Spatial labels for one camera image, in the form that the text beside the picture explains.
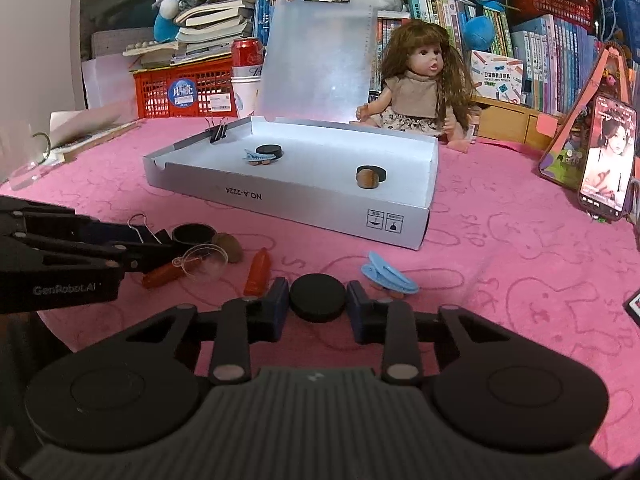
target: cardboard box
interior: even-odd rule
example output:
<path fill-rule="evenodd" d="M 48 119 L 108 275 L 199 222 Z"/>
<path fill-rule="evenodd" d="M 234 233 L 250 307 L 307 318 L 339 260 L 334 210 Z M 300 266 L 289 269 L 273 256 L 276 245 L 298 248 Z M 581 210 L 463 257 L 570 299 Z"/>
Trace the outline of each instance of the cardboard box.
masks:
<path fill-rule="evenodd" d="M 283 156 L 252 166 L 245 150 L 279 144 Z M 359 166 L 386 170 L 376 189 Z M 213 144 L 198 134 L 144 158 L 151 186 L 409 249 L 422 243 L 438 167 L 438 140 L 321 121 L 229 125 Z"/>
<path fill-rule="evenodd" d="M 480 97 L 520 104 L 522 62 L 511 57 L 472 50 L 471 79 Z"/>

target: pink table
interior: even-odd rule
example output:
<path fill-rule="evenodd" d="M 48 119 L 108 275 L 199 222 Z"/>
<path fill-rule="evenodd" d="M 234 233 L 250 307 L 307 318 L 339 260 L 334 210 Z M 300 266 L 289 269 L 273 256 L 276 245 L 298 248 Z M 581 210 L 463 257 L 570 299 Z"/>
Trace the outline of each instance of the pink table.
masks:
<path fill-rule="evenodd" d="M 148 291 L 140 275 L 130 274 L 113 303 L 43 312 L 68 346 L 81 349 L 177 303 L 218 308 L 241 295 L 249 262 L 261 247 L 271 252 L 273 276 L 291 281 L 309 272 L 326 272 L 343 282 L 361 279 L 359 268 L 368 251 L 375 250 L 420 285 L 410 300 L 416 310 L 459 304 L 590 366 L 610 393 L 609 413 L 594 449 L 616 466 L 636 455 L 640 331 L 622 310 L 623 301 L 640 288 L 640 253 L 630 224 L 591 221 L 574 207 L 571 194 L 535 176 L 532 159 L 481 144 L 466 155 L 440 151 L 433 213 L 420 251 L 149 187 L 142 156 L 205 126 L 197 119 L 146 122 L 19 193 L 103 221 L 126 222 L 133 213 L 145 212 L 155 230 L 206 222 L 234 234 L 246 251 L 245 261 L 229 265 L 213 285 L 182 280 Z M 367 290 L 375 297 L 375 290 Z M 431 346 L 425 344 L 423 353 L 426 369 L 434 370 Z M 345 316 L 313 325 L 289 314 L 279 344 L 252 347 L 255 367 L 377 367 L 381 356 L 379 346 L 353 342 Z M 200 361 L 198 370 L 205 370 L 206 359 Z"/>

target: blue hair clip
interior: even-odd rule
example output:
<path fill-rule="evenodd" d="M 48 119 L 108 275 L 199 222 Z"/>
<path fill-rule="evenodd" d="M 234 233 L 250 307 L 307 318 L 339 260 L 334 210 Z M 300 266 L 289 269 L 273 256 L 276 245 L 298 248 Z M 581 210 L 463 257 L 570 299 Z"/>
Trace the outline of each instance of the blue hair clip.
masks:
<path fill-rule="evenodd" d="M 261 153 L 255 153 L 251 150 L 244 150 L 246 155 L 244 156 L 244 160 L 249 162 L 249 164 L 269 164 L 273 159 L 276 158 L 275 155 L 263 155 Z"/>
<path fill-rule="evenodd" d="M 390 266 L 378 254 L 369 253 L 369 263 L 361 267 L 361 272 L 375 284 L 400 294 L 415 294 L 420 287 L 402 272 Z"/>

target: doll hair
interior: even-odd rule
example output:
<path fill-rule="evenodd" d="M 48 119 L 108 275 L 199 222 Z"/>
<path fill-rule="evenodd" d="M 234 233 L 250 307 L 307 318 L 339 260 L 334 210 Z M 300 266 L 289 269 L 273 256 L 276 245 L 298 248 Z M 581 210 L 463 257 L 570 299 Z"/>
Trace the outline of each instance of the doll hair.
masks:
<path fill-rule="evenodd" d="M 447 29 L 422 20 L 410 20 L 391 34 L 380 65 L 382 81 L 391 77 L 403 78 L 406 62 L 415 49 L 439 45 L 444 68 L 438 76 L 436 114 L 444 122 L 446 107 L 451 106 L 463 130 L 468 128 L 468 112 L 473 94 L 471 76 L 458 51 L 449 43 Z"/>
<path fill-rule="evenodd" d="M 598 147 L 606 148 L 609 144 L 609 139 L 616 135 L 620 126 L 625 128 L 625 150 L 626 146 L 629 143 L 630 135 L 629 131 L 626 128 L 626 121 L 622 117 L 620 113 L 613 110 L 607 112 L 606 115 L 602 118 L 602 130 L 600 132 L 600 136 L 598 137 Z"/>

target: smartphone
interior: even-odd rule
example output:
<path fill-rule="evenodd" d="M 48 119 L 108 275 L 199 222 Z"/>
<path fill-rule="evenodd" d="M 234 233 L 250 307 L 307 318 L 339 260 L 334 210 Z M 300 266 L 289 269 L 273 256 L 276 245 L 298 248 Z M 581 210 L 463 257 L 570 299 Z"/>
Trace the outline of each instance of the smartphone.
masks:
<path fill-rule="evenodd" d="M 578 200 L 587 211 L 620 220 L 636 160 L 636 111 L 597 95 Z"/>
<path fill-rule="evenodd" d="M 634 323 L 640 326 L 640 290 L 625 303 L 625 311 L 634 320 Z"/>

